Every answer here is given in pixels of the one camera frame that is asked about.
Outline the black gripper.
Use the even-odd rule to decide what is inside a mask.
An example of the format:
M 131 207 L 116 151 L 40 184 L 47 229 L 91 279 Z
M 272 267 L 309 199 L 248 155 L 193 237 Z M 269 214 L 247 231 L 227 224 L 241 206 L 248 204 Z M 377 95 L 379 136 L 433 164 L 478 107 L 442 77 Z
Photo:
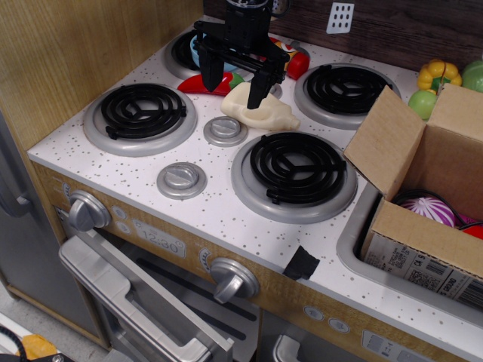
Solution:
M 222 23 L 195 22 L 202 81 L 214 91 L 223 78 L 223 64 L 255 72 L 248 109 L 257 109 L 274 84 L 284 81 L 289 56 L 269 38 L 272 1 L 227 1 Z

